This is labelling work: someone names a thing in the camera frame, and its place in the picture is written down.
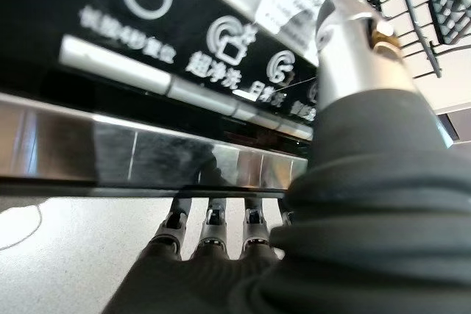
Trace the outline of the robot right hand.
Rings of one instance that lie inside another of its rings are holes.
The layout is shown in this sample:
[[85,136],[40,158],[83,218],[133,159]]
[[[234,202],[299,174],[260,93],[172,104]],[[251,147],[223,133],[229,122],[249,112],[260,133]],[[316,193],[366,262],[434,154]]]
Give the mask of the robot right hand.
[[325,0],[307,171],[291,223],[239,260],[181,223],[141,252],[106,313],[468,313],[470,161],[449,150],[393,29],[364,0]]

